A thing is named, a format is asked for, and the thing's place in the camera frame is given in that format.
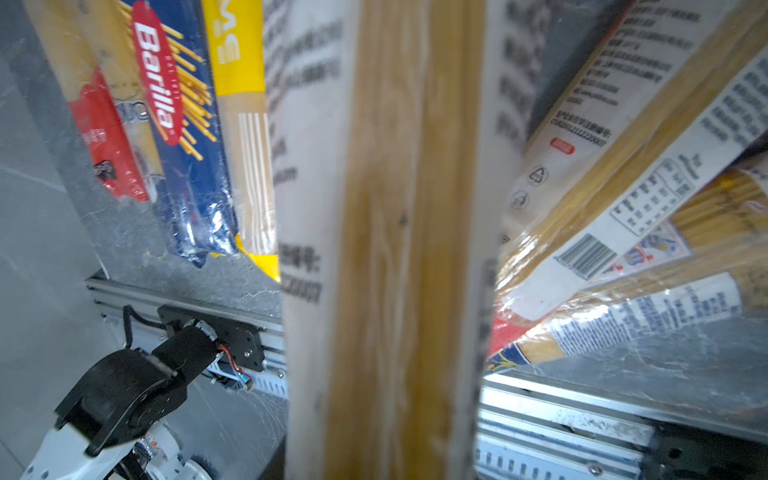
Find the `yellow label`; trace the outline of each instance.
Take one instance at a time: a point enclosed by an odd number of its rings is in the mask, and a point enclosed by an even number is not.
[[[261,2],[202,2],[216,94],[264,92]]]

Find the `red label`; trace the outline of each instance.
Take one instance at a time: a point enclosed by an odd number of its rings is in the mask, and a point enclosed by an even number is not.
[[[563,152],[566,155],[570,155],[576,151],[576,147],[569,144],[567,141],[563,140],[562,138],[553,138],[549,144],[552,147],[557,148],[559,151]]]
[[[134,3],[134,50],[141,70],[141,83],[149,100],[152,120],[165,143],[179,143],[184,105],[181,103],[176,60],[160,19],[145,2]]]
[[[102,184],[116,198],[129,195],[140,202],[149,200],[101,70],[94,71],[69,107],[91,152],[94,174]]]

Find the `barcode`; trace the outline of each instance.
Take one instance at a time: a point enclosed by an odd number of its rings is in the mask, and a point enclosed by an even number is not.
[[[616,252],[587,233],[556,260],[584,280],[597,275],[614,259]]]

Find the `black bracket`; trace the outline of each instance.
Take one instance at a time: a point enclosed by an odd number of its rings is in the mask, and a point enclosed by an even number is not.
[[[186,310],[172,305],[157,309],[160,321],[174,332],[180,331],[192,319],[203,320],[216,330],[217,343],[226,346],[235,362],[243,368],[261,372],[264,370],[264,348],[259,338],[259,327],[250,323]]]

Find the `black cable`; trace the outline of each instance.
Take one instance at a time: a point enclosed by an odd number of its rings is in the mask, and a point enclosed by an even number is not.
[[[142,325],[150,326],[155,329],[165,330],[165,325],[160,322],[152,322],[147,320],[134,310],[134,307],[130,305],[123,306],[123,331],[125,332],[125,348],[130,349],[134,342],[134,331],[131,327],[131,318],[141,323]]]

